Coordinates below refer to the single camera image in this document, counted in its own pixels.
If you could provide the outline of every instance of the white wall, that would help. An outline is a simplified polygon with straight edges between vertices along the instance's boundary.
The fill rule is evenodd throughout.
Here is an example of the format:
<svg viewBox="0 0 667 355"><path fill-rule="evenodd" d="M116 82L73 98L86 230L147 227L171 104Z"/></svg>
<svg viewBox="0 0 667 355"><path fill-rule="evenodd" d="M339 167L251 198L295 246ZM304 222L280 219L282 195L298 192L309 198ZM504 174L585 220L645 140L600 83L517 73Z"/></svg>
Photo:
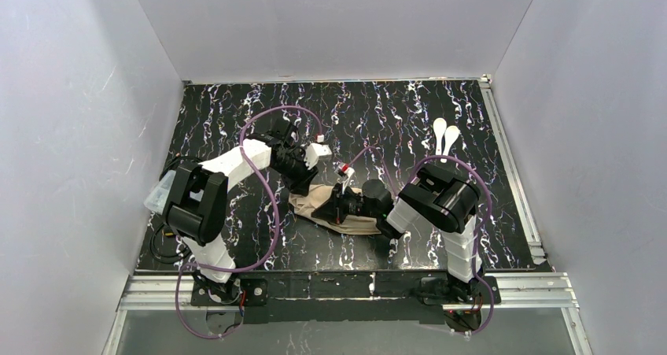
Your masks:
<svg viewBox="0 0 667 355"><path fill-rule="evenodd" d="M100 353L182 88L137 0L0 0L0 353Z"/></svg>
<svg viewBox="0 0 667 355"><path fill-rule="evenodd" d="M139 0L182 80L493 73L531 0Z"/></svg>
<svg viewBox="0 0 667 355"><path fill-rule="evenodd" d="M665 353L667 1L534 0L493 83L596 353Z"/></svg>

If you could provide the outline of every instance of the fabric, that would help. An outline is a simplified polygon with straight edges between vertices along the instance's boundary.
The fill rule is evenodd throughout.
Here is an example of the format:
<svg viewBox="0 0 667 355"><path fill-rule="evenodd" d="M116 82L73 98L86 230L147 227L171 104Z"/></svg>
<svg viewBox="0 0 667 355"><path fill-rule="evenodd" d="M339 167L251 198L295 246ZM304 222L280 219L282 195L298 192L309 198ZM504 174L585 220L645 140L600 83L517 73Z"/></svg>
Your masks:
<svg viewBox="0 0 667 355"><path fill-rule="evenodd" d="M289 194L289 203L294 207L294 213L305 217L323 227L328 227L338 233L345 235L378 235L380 231L375 227L375 219L370 217L348 215L342 224L329 224L325 220L314 219L312 212L324 204L329 196L333 186L324 186L322 184L312 184L308 196ZM352 188L354 192L361 192L359 188Z"/></svg>

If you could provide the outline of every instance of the black marble table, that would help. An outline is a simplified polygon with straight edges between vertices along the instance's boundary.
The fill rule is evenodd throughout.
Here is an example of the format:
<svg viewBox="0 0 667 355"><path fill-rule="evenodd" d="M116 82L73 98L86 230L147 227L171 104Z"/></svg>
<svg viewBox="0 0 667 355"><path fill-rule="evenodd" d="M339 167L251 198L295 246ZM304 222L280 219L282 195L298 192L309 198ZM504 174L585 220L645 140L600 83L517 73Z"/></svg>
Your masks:
<svg viewBox="0 0 667 355"><path fill-rule="evenodd" d="M177 153L205 160L217 157L238 144L238 132L247 119L278 105L302 105L317 113L335 161L350 161L365 146L383 149L391 175L383 175L376 156L366 153L354 164L353 186L358 187L379 176L385 182L393 178L401 188L415 163L435 154L433 121L443 117L448 125L458 126L461 135L450 154L480 173L493 198L492 220L485 225L481 239L485 266L534 267L477 81L189 85L167 159ZM256 128L268 128L281 115L296 118L303 136L312 136L316 130L314 121L303 113L276 113L258 120ZM320 167L314 183L334 184L337 175L333 164ZM440 165L463 173L451 162ZM381 235L341 235L295 216L278 173L267 170L264 174L278 197L282 218L278 247L263 265L264 270L446 269L444 242L438 230L424 227L392 241ZM269 198L259 181L250 177L230 192L229 200L222 236L237 266L255 263L271 241ZM149 254L148 241L158 225L152 217L137 269L176 271L177 264L157 263ZM182 246L161 235L156 243L162 253L173 253L176 246Z"/></svg>

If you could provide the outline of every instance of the beige cloth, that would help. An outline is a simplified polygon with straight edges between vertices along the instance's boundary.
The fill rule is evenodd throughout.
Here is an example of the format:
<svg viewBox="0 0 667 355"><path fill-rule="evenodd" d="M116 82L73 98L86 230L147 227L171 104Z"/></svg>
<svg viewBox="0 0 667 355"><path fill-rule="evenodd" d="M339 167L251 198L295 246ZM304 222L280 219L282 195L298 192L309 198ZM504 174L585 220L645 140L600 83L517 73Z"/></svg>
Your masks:
<svg viewBox="0 0 667 355"><path fill-rule="evenodd" d="M328 227L344 235L378 235L380 231L375 227L375 219L370 217L361 217L348 215L342 224L329 224L325 220L314 219L312 212L324 204L329 196L333 186L324 186L322 184L312 184L308 196L289 194L289 203L294 207L294 213L305 217L318 225ZM352 188L354 192L361 192L359 188Z"/></svg>

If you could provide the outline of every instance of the spoon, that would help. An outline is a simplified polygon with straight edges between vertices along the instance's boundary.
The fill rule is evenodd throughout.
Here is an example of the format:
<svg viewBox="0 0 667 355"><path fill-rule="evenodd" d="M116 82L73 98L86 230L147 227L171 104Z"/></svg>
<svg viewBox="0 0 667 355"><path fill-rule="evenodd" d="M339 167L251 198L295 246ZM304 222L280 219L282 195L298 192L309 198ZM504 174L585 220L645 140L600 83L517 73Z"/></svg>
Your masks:
<svg viewBox="0 0 667 355"><path fill-rule="evenodd" d="M459 127L456 127L455 125L450 125L449 127L447 127L447 129L444 131L444 152L442 152L443 156L449 155L449 150L451 149L451 146L454 144L456 139L459 138L460 134L461 131L459 130ZM447 160L441 158L440 162L447 162Z"/></svg>
<svg viewBox="0 0 667 355"><path fill-rule="evenodd" d="M433 122L433 133L436 135L436 155L442 153L442 136L444 135L444 131L446 129L447 121L444 118L438 117L435 119Z"/></svg>

